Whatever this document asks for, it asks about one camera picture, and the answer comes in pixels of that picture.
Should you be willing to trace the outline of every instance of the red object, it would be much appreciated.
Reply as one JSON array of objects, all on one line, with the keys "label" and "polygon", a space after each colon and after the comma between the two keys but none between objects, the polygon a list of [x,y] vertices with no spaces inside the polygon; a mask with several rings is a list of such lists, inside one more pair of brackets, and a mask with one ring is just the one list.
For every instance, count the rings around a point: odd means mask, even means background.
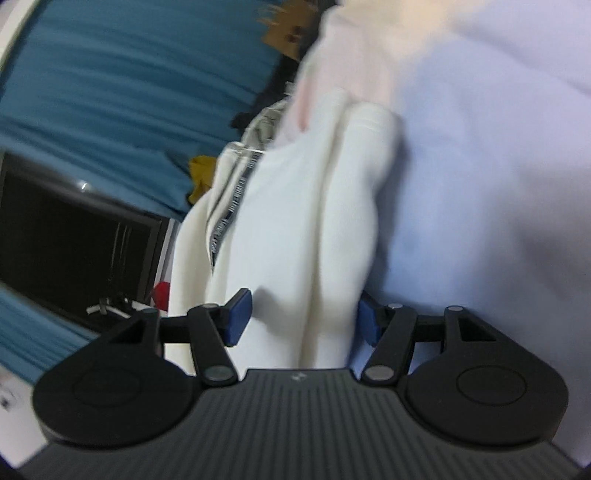
[{"label": "red object", "polygon": [[168,311],[168,298],[170,297],[170,282],[162,281],[152,290],[152,300],[158,310]]}]

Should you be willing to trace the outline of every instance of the yellow fabric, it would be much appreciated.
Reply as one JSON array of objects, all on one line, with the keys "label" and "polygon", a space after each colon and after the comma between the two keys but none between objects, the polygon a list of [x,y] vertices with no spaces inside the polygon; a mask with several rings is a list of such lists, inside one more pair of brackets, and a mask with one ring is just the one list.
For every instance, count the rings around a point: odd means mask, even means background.
[{"label": "yellow fabric", "polygon": [[195,188],[191,195],[189,195],[189,203],[195,205],[211,187],[213,184],[213,173],[216,170],[215,157],[207,157],[205,155],[199,155],[189,160],[189,172],[191,173],[191,179],[195,184]]}]

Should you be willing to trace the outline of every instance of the blue fabric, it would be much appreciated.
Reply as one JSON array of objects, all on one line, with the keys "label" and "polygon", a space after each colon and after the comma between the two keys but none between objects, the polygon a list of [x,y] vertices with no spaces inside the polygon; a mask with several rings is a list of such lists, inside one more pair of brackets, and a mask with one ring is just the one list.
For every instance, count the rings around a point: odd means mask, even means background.
[{"label": "blue fabric", "polygon": [[[49,0],[0,77],[0,149],[182,218],[187,162],[237,138],[278,53],[255,0]],[[92,335],[0,288],[0,364],[34,382]]]},{"label": "blue fabric", "polygon": [[554,441],[581,464],[591,461],[589,25],[586,0],[496,0],[422,62],[367,285],[420,313],[464,305],[558,370],[570,398]]}]

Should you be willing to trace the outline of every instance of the blue curtain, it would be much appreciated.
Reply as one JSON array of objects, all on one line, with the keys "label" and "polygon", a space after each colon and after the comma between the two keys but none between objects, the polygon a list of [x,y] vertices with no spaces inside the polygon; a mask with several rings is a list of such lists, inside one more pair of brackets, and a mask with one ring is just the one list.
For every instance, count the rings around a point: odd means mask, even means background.
[{"label": "blue curtain", "polygon": [[[0,148],[182,218],[271,74],[255,0],[49,0],[0,77]],[[0,290],[0,363],[29,381],[90,338]]]}]

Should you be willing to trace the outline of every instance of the ribbed gray surface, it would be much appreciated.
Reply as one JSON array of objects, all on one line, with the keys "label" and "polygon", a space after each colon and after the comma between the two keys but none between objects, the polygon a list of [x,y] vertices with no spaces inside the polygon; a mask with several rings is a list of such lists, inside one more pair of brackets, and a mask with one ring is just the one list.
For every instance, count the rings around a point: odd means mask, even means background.
[{"label": "ribbed gray surface", "polygon": [[250,371],[208,391],[152,442],[87,452],[51,445],[21,468],[31,480],[571,480],[549,443],[514,452],[448,445],[398,397],[349,371]]}]

